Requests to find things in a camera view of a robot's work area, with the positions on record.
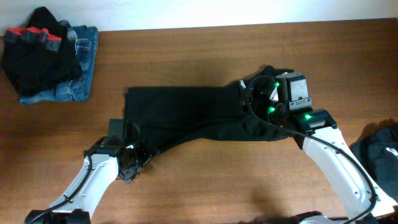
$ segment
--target clothing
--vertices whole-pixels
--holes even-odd
[[[45,7],[36,9],[27,28],[47,30],[62,39],[59,51],[46,49],[40,41],[28,41],[25,32],[14,43],[5,42],[1,66],[16,91],[25,96],[54,88],[58,83],[81,76],[75,43],[68,40],[68,27],[62,26]]]
[[[293,70],[267,66],[257,74],[275,77]],[[219,141],[275,141],[287,136],[242,111],[241,82],[225,87],[133,87],[124,118],[140,129],[139,142],[163,153],[198,138]]]
[[[74,80],[59,83],[52,90],[41,91],[34,96],[21,96],[23,105],[46,101],[85,101],[90,96],[93,82],[95,55],[98,48],[98,29],[96,27],[78,26],[68,30],[70,39],[75,38],[76,58],[82,69],[82,76]]]
[[[366,137],[351,150],[381,189],[398,202],[398,124]]]

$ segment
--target robotic arm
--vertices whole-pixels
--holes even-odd
[[[301,73],[277,76],[271,97],[255,88],[259,78],[262,77],[255,78],[247,87],[244,105],[264,125],[285,131],[296,140],[299,148],[326,175],[349,218],[332,221],[320,212],[307,212],[295,216],[293,221],[325,224],[373,219],[393,223],[391,220],[398,218],[398,204],[354,157],[329,113],[312,109],[305,77]],[[131,183],[139,175],[139,169],[158,153],[141,147],[139,142],[131,143],[134,130],[139,136],[138,127],[122,119],[112,119],[108,137],[101,138],[85,152],[83,167],[69,188],[48,209],[31,211],[25,223],[91,223],[108,186],[118,177]]]

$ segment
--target folded black garment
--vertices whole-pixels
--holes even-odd
[[[366,137],[351,150],[381,189],[398,202],[398,124]]]
[[[36,9],[27,28],[47,29],[49,34],[61,37],[59,51],[46,49],[39,40],[25,38],[5,39],[1,66],[16,91],[25,96],[55,88],[59,83],[81,77],[76,59],[75,43],[68,39],[68,28],[61,26],[45,7]]]
[[[284,72],[293,70],[267,66],[255,77],[273,78]],[[252,79],[243,82],[248,86]],[[225,87],[133,87],[126,94],[124,118],[139,127],[139,140],[144,147],[159,153],[199,138],[218,141],[286,138],[285,133],[268,128],[243,112],[243,94],[240,80]]]

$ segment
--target blue jeans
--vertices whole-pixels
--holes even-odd
[[[75,42],[76,58],[80,63],[82,75],[80,78],[59,83],[53,90],[45,90],[34,96],[21,96],[19,102],[23,105],[47,101],[86,101],[90,96],[93,82],[95,53],[98,48],[98,29],[96,27],[73,27],[77,34]]]

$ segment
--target wood grain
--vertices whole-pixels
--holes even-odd
[[[130,86],[223,86],[265,64],[307,77],[346,142],[398,118],[396,19],[100,32],[85,103],[21,106],[0,75],[0,220],[21,223],[76,176],[88,149],[122,118]],[[237,223],[344,210],[292,139],[199,139],[156,158],[130,185],[113,183],[93,223]]]

